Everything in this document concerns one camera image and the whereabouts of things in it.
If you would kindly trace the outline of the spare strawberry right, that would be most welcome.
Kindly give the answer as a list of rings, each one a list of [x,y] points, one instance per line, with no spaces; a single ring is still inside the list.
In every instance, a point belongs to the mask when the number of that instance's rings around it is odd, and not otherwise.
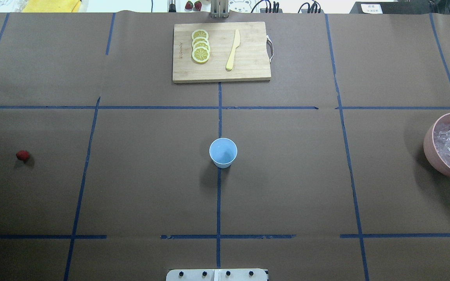
[[[202,2],[201,1],[195,1],[193,3],[193,8],[195,11],[201,11],[202,10]]]

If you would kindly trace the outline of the lemon slice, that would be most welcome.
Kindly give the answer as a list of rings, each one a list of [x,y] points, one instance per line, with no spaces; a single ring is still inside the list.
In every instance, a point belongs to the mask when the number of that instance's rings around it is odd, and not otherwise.
[[[207,51],[205,48],[198,48],[192,51],[192,59],[198,64],[206,63],[210,58],[211,52]]]
[[[192,41],[193,48],[196,48],[196,46],[209,46],[209,40],[205,37],[196,37]]]
[[[210,51],[210,45],[207,41],[198,41],[197,43],[193,44],[193,50],[196,50],[198,48],[205,48],[207,51]]]

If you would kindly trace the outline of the light blue paper cup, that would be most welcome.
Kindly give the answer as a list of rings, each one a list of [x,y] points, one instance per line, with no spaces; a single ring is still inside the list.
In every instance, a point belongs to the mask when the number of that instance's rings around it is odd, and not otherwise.
[[[209,147],[209,156],[216,167],[228,168],[232,165],[238,154],[234,141],[228,138],[215,139]]]

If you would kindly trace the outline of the spare strawberry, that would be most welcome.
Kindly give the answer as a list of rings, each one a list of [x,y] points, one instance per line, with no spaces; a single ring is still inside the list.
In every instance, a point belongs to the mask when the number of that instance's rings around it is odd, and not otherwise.
[[[194,9],[195,9],[195,3],[192,2],[191,0],[188,0],[186,2],[186,5],[185,5],[185,10],[186,11],[193,11]]]
[[[195,11],[201,11],[202,10],[202,2],[201,1],[195,1],[193,3],[193,8]]]

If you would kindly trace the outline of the yellow cloth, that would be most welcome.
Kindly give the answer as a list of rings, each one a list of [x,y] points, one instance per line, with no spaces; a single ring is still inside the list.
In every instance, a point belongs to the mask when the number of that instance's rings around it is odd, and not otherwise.
[[[82,0],[29,0],[23,8],[26,13],[69,13],[77,12]]]

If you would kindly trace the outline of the spare strawberry left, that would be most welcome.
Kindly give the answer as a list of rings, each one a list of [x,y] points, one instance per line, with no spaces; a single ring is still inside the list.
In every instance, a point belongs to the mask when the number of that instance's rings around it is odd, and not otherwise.
[[[186,2],[186,5],[185,5],[185,10],[186,11],[193,11],[194,9],[195,9],[195,3],[192,2],[191,0],[188,0]]]

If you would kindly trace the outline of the red strawberry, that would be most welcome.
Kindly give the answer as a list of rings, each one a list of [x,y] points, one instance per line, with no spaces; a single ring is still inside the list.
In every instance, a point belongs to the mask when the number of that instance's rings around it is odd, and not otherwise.
[[[18,160],[26,162],[30,158],[30,153],[28,151],[18,151],[16,153],[16,157]]]

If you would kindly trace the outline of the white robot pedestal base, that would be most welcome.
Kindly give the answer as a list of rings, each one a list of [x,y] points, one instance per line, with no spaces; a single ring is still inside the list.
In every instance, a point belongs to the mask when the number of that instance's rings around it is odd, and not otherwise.
[[[166,281],[268,281],[268,271],[251,269],[181,269],[170,270]]]

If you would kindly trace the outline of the wooden cutting board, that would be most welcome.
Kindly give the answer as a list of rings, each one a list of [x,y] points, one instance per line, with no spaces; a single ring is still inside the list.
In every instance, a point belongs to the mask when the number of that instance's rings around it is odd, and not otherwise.
[[[192,59],[194,30],[209,34],[210,58],[204,64]],[[235,29],[241,34],[236,49],[234,67],[225,65],[232,48]],[[173,33],[173,82],[234,82],[266,81],[271,79],[270,58],[267,52],[267,33],[264,21],[176,24]]]

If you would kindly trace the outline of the yellow plastic knife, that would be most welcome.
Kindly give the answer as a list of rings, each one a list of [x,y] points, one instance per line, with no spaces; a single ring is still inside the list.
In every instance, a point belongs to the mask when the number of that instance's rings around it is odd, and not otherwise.
[[[240,31],[238,29],[235,29],[234,40],[233,40],[233,43],[232,43],[232,47],[231,47],[231,50],[230,50],[229,57],[227,59],[226,65],[225,65],[225,69],[227,71],[232,71],[233,70],[234,61],[235,61],[235,55],[236,55],[236,49],[240,46],[240,43],[241,43]]]

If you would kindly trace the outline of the aluminium frame post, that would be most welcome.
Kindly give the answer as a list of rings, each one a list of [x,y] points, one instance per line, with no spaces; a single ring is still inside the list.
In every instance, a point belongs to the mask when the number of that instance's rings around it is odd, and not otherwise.
[[[230,14],[228,0],[210,0],[211,18],[228,18]]]

